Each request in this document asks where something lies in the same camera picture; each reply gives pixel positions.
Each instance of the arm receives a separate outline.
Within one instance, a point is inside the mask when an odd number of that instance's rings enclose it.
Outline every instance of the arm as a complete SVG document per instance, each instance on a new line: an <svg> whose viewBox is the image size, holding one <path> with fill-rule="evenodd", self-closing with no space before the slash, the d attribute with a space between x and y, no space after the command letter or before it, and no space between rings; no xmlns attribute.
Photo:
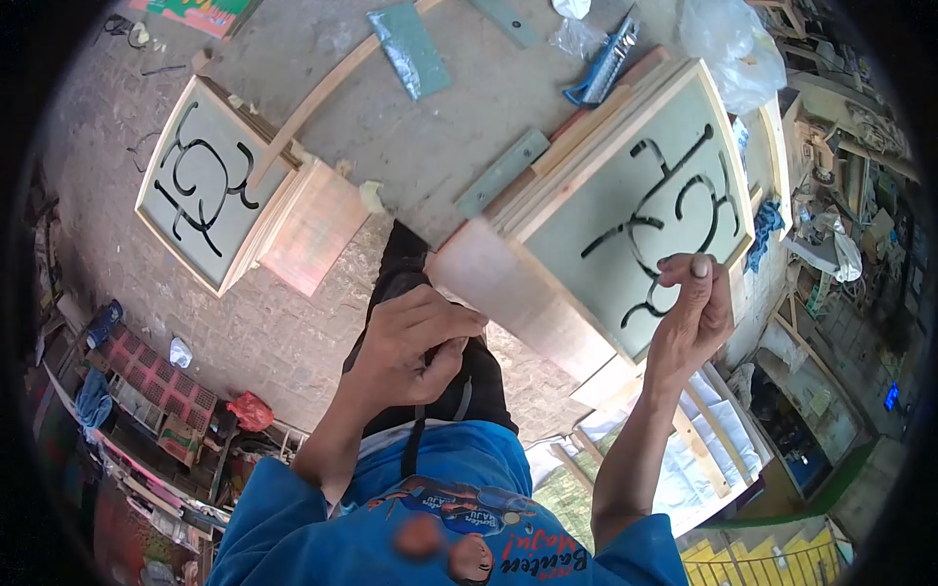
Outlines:
<svg viewBox="0 0 938 586"><path fill-rule="evenodd" d="M319 488L325 499L341 499L358 460L361 434L387 407L432 403L462 367L462 350L488 320L450 304L429 285L375 306L351 370L342 375L322 421L303 444L291 468ZM425 366L422 356L439 346Z"/></svg>
<svg viewBox="0 0 938 586"><path fill-rule="evenodd" d="M681 285L648 349L635 409L599 467L592 529L597 551L651 514L674 410L690 375L733 332L729 276L712 257L675 254L658 262L662 287Z"/></svg>

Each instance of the blue container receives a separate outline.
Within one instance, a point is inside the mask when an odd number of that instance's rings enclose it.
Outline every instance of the blue container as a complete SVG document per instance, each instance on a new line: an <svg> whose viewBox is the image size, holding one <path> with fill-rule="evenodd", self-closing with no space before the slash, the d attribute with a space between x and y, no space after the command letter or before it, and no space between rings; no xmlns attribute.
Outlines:
<svg viewBox="0 0 938 586"><path fill-rule="evenodd" d="M124 317L124 308L120 307L116 299L112 299L108 307L104 308L88 326L88 347L97 348L106 342L114 324L120 322L122 317Z"/></svg>

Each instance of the blue t-shirt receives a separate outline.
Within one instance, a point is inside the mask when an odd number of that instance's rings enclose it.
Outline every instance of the blue t-shirt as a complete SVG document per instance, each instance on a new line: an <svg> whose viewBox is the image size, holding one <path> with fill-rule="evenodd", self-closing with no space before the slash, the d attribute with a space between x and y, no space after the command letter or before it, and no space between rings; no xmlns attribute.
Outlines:
<svg viewBox="0 0 938 586"><path fill-rule="evenodd" d="M518 438L493 423L424 430L417 475L405 440L361 459L326 520L323 493L274 458L234 509L209 586L687 584L667 515L629 525L596 557L530 499Z"/></svg>

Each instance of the printed graphic on shirt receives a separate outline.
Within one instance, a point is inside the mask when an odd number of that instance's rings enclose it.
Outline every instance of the printed graphic on shirt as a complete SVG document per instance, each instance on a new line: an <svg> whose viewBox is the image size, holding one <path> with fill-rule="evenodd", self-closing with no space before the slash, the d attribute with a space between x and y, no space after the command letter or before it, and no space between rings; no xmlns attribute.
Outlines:
<svg viewBox="0 0 938 586"><path fill-rule="evenodd" d="M441 559L446 574L460 586L488 584L493 573L562 578L583 571L589 560L586 549L552 518L541 517L557 533L535 529L541 524L540 505L501 488L411 476L369 501L368 510L388 501L385 519L397 503L410 512L394 533L394 550L412 563ZM450 544L444 529L461 537Z"/></svg>

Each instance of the yellow stairs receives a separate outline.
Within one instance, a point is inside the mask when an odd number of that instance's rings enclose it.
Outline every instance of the yellow stairs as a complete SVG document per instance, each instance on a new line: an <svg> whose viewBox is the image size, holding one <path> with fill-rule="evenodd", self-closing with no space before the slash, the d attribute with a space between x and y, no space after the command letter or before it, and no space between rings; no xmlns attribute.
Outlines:
<svg viewBox="0 0 938 586"><path fill-rule="evenodd" d="M840 573L833 541L827 528L810 541L805 541L798 532L780 548L785 554L782 558L775 536L768 536L753 549L747 549L739 539L730 545L734 564L728 549L721 548L716 553L709 540L703 539L681 552L681 560L692 586L744 586L744 581L745 586L815 586L833 583ZM824 569L824 578L819 564Z"/></svg>

